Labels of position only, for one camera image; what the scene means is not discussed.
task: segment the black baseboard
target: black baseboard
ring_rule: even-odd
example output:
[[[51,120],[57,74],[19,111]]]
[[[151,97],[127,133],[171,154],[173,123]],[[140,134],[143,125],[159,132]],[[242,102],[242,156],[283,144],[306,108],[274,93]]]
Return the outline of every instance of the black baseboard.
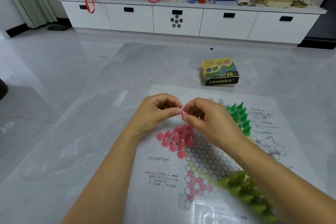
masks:
[[[9,30],[6,30],[7,34],[10,36],[10,37],[14,37],[16,35],[19,35],[27,30],[29,30],[30,28],[27,26],[26,23],[23,23],[19,26],[16,26],[14,28],[11,28]]]
[[[321,38],[305,38],[298,47],[317,48],[333,50],[336,47],[336,40]]]
[[[70,27],[72,27],[69,18],[57,18],[57,22],[56,23],[58,23],[61,26],[70,26]]]

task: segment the tile floor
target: tile floor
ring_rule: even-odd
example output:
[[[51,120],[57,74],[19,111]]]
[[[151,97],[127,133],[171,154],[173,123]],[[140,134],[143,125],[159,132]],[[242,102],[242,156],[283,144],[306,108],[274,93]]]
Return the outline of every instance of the tile floor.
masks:
[[[77,34],[73,28],[27,31],[0,41],[0,78],[10,86],[0,101],[0,185],[50,131],[81,92],[100,73],[124,43],[146,43],[188,48],[232,49],[246,55],[263,52],[307,52],[320,55],[331,50],[295,50],[234,47],[220,41],[207,43],[187,37],[135,37]]]

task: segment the black drawer handle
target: black drawer handle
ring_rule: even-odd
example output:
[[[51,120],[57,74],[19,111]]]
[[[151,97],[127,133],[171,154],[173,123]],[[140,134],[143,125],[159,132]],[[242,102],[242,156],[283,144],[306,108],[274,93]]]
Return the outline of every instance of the black drawer handle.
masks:
[[[132,7],[124,7],[124,12],[134,12],[134,9]]]
[[[292,16],[281,16],[279,21],[292,21]]]
[[[235,17],[235,13],[224,13],[223,18],[234,18]]]
[[[173,10],[171,14],[182,15],[182,10]]]

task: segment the green game piece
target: green game piece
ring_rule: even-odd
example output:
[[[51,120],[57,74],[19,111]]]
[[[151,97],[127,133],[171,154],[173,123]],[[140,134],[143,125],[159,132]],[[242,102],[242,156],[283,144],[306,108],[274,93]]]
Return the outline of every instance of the green game piece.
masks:
[[[253,199],[253,195],[241,194],[239,198],[244,204],[249,205],[251,200]]]
[[[239,112],[235,111],[235,112],[230,113],[230,115],[231,117],[239,117]]]
[[[236,103],[233,104],[233,106],[229,107],[230,112],[235,112],[236,111]]]
[[[241,116],[241,117],[240,117],[240,121],[241,121],[241,122],[247,122],[247,116],[248,116],[247,113],[244,114],[243,116]]]
[[[266,205],[251,205],[256,214],[262,214],[266,210]]]
[[[239,179],[244,179],[245,175],[246,175],[246,172],[244,170],[237,170],[236,175],[238,175]]]
[[[254,198],[258,198],[261,194],[260,190],[258,189],[249,189],[249,194],[251,194],[252,196],[254,196]]]
[[[249,182],[241,182],[241,183],[238,183],[238,186],[241,187],[242,190],[245,190],[250,186],[250,183]]]
[[[238,175],[237,174],[231,175],[229,177],[229,180],[230,180],[229,181],[230,184],[233,184],[233,185],[237,184],[237,182],[238,182]]]
[[[243,104],[244,104],[244,102],[241,102],[240,105],[237,105],[236,109],[237,109],[238,111],[241,111],[241,110],[243,109]]]
[[[264,198],[262,199],[262,203],[263,203],[264,205],[266,205],[266,207],[267,207],[268,210],[273,209],[272,204],[267,200],[266,197],[264,197]]]
[[[265,218],[267,220],[268,223],[275,223],[277,221],[279,221],[279,218],[273,214],[267,214],[265,215]]]
[[[221,179],[219,179],[218,183],[221,186],[221,188],[228,189],[229,188],[229,181],[230,181],[229,178],[226,178],[226,179],[221,178]]]
[[[243,134],[245,135],[245,136],[249,136],[250,134],[251,134],[251,126],[249,126],[248,128],[246,128],[246,129],[243,129]]]
[[[250,186],[255,187],[255,183],[250,177],[248,177],[246,181],[250,182]]]
[[[233,117],[233,120],[234,120],[235,123],[238,124],[239,123],[239,116]]]
[[[239,192],[241,191],[241,187],[233,187],[229,189],[229,192],[231,194],[231,196],[233,197],[239,197]]]
[[[243,110],[239,111],[240,116],[245,115],[245,113],[246,113],[246,107]]]
[[[250,126],[250,121],[251,121],[251,120],[247,120],[246,122],[244,122],[244,123],[242,124],[242,127],[243,127],[243,128],[248,128],[248,127]]]

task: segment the white cabinet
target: white cabinet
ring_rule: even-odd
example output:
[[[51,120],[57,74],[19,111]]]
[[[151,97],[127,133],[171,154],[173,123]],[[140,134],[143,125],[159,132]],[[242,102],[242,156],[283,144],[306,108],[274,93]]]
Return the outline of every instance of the white cabinet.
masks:
[[[199,36],[202,8],[153,6],[154,33]]]
[[[151,5],[106,4],[113,30],[154,33]]]
[[[93,14],[88,12],[85,2],[62,1],[62,4],[74,28],[111,29],[104,3],[95,3],[96,9]],[[92,11],[93,3],[89,2],[89,6]]]
[[[259,12],[248,40],[299,44],[318,17],[317,14]]]
[[[247,40],[258,12],[204,9],[199,36]]]

